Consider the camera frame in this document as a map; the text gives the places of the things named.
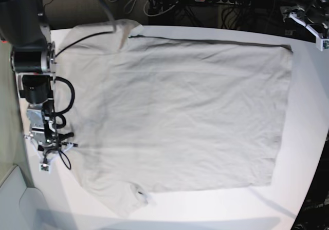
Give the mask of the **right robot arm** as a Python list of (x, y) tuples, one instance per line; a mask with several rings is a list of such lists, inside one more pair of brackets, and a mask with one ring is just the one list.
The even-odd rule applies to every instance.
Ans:
[[(26, 115), (30, 121), (29, 139), (41, 152), (41, 164), (50, 164), (50, 154), (64, 155), (63, 146), (71, 148), (67, 139), (72, 132), (58, 133), (66, 124), (64, 114), (75, 100), (72, 84), (56, 76), (55, 44), (41, 0), (1, 0), (1, 39), (12, 45), (10, 56), (18, 76), (20, 97), (28, 102)], [(54, 85), (65, 83), (71, 92), (69, 105), (62, 111), (54, 109)]]

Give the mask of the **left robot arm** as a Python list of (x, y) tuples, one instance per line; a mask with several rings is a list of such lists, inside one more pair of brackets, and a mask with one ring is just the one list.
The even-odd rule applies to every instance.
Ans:
[(296, 23), (310, 28), (324, 36), (328, 34), (328, 0), (289, 0), (291, 5), (281, 7), (283, 19), (292, 19)]

